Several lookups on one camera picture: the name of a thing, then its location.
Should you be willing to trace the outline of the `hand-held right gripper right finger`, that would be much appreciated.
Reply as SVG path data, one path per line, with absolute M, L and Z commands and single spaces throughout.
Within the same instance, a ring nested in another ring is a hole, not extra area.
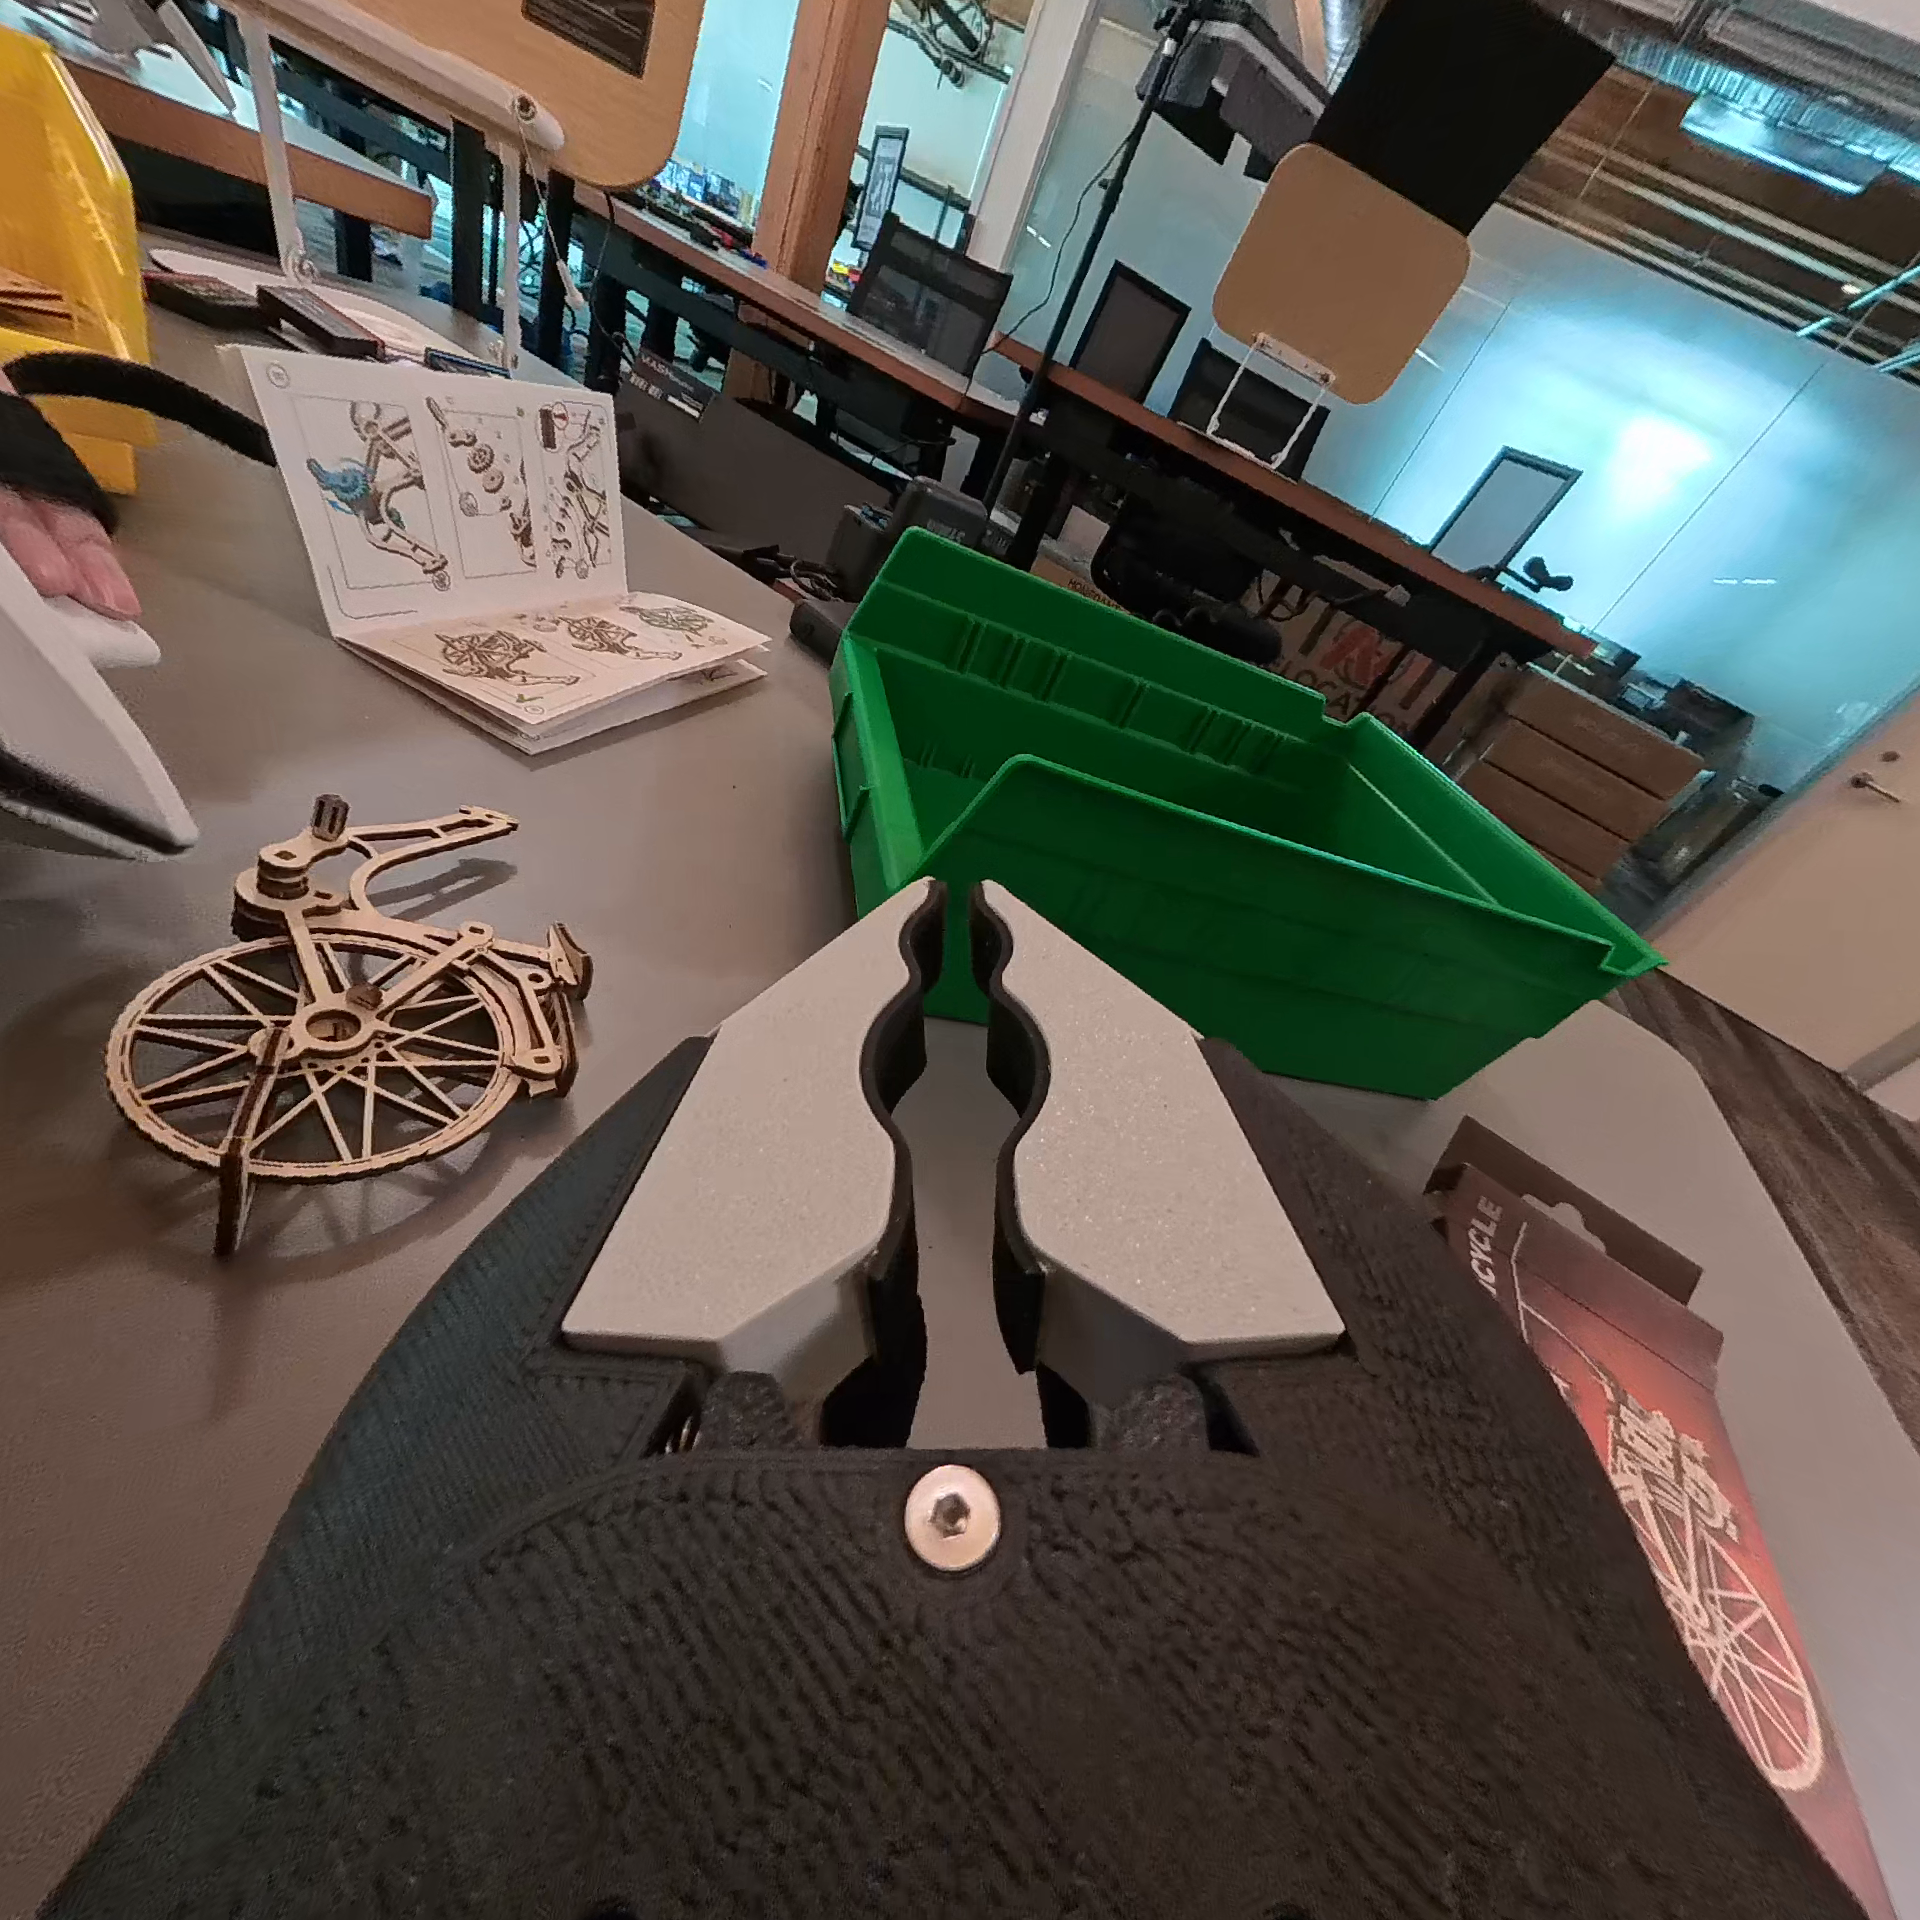
M 1223 1360 L 1346 1334 L 1193 1026 L 1003 882 L 972 893 L 988 1075 L 1015 1127 L 995 1171 L 1000 1334 L 1051 1450 Z

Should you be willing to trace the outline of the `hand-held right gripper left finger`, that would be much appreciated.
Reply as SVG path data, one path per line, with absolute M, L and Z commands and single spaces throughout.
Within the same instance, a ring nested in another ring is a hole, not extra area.
M 913 1165 L 950 891 L 922 878 L 720 1021 L 562 1315 L 583 1354 L 769 1375 L 900 1450 L 927 1374 Z

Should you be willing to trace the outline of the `wooden bicycle wheel model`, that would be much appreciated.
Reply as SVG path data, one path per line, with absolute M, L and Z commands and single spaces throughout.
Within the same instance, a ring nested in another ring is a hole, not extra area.
M 375 900 L 396 871 L 518 828 L 494 806 L 358 824 L 344 797 L 323 796 L 239 872 L 234 942 L 121 1010 L 103 1053 L 112 1104 L 167 1159 L 212 1176 L 217 1256 L 239 1253 L 264 1187 L 442 1160 L 518 1099 L 571 1090 L 593 960 L 566 924 L 528 944 Z

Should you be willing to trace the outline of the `grey desk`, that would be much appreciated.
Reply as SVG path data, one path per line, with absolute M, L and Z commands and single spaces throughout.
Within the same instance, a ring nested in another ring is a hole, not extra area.
M 648 512 L 631 578 L 770 634 L 769 675 L 524 758 L 327 634 L 278 478 L 164 427 L 120 544 L 162 661 L 116 685 L 202 839 L 131 863 L 4 846 L 3 1902 L 35 1916 L 192 1699 L 306 1467 L 448 1263 L 608 1104 L 851 918 L 826 670 L 785 602 Z M 595 960 L 568 1099 L 467 1159 L 268 1191 L 210 1253 L 210 1180 L 106 1090 L 160 971 L 228 939 L 231 884 L 321 794 L 358 822 L 465 802 L 513 839 L 417 869 L 456 922 Z M 1702 1072 L 1593 1005 L 1422 1107 L 1292 1094 L 1417 1192 L 1473 1116 L 1702 1267 L 1720 1404 L 1888 1894 L 1916 1916 L 1916 1450 Z

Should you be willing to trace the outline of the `person's left hand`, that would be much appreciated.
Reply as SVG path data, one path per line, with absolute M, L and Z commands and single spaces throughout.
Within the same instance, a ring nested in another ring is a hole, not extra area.
M 84 508 L 3 487 L 3 547 L 42 596 L 139 621 L 138 592 L 112 534 Z

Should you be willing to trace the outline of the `instruction booklet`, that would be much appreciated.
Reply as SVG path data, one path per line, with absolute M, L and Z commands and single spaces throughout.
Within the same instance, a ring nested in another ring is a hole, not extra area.
M 524 756 L 764 679 L 766 638 L 631 587 L 610 396 L 228 346 L 336 643 Z

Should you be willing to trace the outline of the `yellow plastic bin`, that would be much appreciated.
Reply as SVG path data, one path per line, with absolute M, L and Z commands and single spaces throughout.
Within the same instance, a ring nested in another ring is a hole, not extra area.
M 136 200 L 127 166 L 65 62 L 3 30 L 3 270 L 57 294 L 40 311 L 7 300 L 3 358 L 96 351 L 150 365 Z

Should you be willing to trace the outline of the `red bicycle packaging box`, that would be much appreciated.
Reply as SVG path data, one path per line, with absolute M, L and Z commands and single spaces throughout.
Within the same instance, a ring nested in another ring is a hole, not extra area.
M 1882 1861 L 1716 1399 L 1702 1263 L 1466 1117 L 1428 1180 L 1454 1256 L 1553 1375 L 1744 1754 L 1868 1916 Z

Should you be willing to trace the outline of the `stack of cardboard boxes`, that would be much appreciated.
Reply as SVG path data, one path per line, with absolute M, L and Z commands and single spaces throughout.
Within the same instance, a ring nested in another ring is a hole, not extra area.
M 1538 664 L 1506 667 L 1451 724 L 1443 770 L 1599 893 L 1704 775 L 1704 758 Z

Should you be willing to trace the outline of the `white door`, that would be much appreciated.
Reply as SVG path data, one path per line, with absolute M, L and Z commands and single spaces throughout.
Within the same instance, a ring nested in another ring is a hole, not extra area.
M 1860 1090 L 1914 1070 L 1919 702 L 1776 806 L 1650 939 L 1668 975 Z

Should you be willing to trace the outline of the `long wooden-top table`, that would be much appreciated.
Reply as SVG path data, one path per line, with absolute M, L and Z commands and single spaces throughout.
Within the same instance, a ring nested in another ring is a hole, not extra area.
M 881 434 L 881 454 L 900 472 L 942 478 L 954 436 L 972 434 L 976 456 L 968 492 L 983 493 L 1015 415 L 972 376 L 911 349 L 841 306 L 755 268 L 742 255 L 700 247 L 655 212 L 580 186 L 575 230 L 595 268 L 593 317 L 608 340 L 593 348 L 593 380 L 610 376 L 627 339 L 627 303 L 648 302 L 649 317 L 670 314 L 720 342 L 730 360 L 780 374 L 823 408 Z M 1500 654 L 1584 659 L 1593 639 L 1576 634 L 1537 599 L 1454 566 L 1386 520 L 1331 492 L 1260 467 L 1116 394 L 1082 368 L 1048 373 L 1041 413 L 1023 446 L 1066 476 L 1096 478 L 1161 512 L 1179 512 L 1202 532 L 1235 539 L 1254 557 L 1275 551 L 1280 532 L 1299 536 L 1314 565 L 1350 562 L 1368 578 L 1409 589 L 1416 607 L 1444 607 L 1443 630 L 1467 645 L 1481 671 Z

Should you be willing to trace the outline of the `black tripod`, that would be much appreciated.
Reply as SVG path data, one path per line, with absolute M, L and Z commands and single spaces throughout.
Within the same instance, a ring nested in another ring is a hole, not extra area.
M 1206 326 L 1211 290 L 1272 165 L 1328 104 L 1295 27 L 1266 5 L 1191 5 L 1166 69 L 1170 5 L 1084 5 L 1086 32 L 1051 87 L 1048 151 L 1025 191 L 1000 326 L 1064 363 L 1119 261 Z

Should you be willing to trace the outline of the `tan rounded board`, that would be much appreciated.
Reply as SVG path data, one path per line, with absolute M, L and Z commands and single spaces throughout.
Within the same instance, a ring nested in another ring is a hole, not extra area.
M 1332 397 L 1380 399 L 1473 270 L 1473 242 L 1344 158 L 1280 158 L 1211 294 L 1214 325 L 1272 342 Z

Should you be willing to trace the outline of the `black square panel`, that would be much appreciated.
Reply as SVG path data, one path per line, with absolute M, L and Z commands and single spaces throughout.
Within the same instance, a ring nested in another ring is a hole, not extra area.
M 1614 64 L 1532 3 L 1387 3 L 1311 144 L 1470 236 Z

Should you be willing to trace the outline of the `glass partition wall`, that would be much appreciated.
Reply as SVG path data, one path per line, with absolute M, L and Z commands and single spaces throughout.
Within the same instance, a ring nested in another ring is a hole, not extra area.
M 1524 536 L 1571 578 L 1542 606 L 1750 712 L 1744 773 L 1795 791 L 1916 691 L 1916 170 L 1694 141 L 1627 22 L 1538 7 L 1617 64 L 1467 236 L 1395 386 L 1328 396 L 1305 480 L 1441 551 L 1506 453 L 1574 471 Z M 1084 5 L 1035 5 L 1018 107 L 1067 16 L 1064 71 Z M 1248 348 L 1209 303 L 1145 407 L 1200 342 Z

